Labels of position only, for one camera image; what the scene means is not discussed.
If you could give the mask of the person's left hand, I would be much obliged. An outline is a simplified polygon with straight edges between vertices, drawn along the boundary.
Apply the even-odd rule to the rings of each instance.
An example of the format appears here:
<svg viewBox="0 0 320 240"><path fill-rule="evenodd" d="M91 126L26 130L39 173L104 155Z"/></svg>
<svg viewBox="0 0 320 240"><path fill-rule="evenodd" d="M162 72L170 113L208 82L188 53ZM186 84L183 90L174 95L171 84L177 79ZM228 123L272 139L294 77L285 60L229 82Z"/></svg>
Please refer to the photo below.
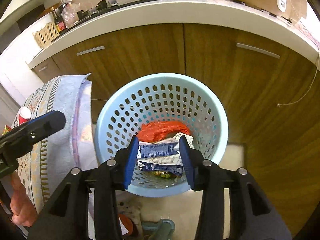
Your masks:
<svg viewBox="0 0 320 240"><path fill-rule="evenodd" d="M13 194L10 202L12 221L16 225L31 227L37 219L37 212L26 194L24 185L16 172L11 174Z"/></svg>

